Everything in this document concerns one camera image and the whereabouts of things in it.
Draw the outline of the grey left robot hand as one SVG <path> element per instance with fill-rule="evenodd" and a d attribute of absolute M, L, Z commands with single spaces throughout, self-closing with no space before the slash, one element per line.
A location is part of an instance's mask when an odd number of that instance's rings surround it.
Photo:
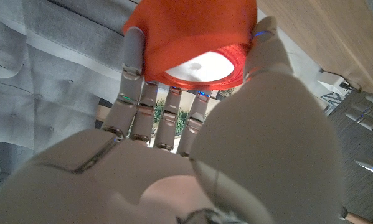
<path fill-rule="evenodd" d="M 351 105 L 351 108 L 345 112 L 345 115 L 355 123 L 373 132 L 373 106 L 354 103 Z M 355 159 L 354 162 L 373 173 L 373 161 Z"/>

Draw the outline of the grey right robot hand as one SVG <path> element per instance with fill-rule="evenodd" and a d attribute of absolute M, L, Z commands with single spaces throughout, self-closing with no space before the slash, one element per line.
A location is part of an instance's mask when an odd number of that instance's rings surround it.
<path fill-rule="evenodd" d="M 337 223 L 340 148 L 293 76 L 272 16 L 252 32 L 244 84 L 199 125 L 186 156 L 81 131 L 0 188 L 0 223 Z"/>

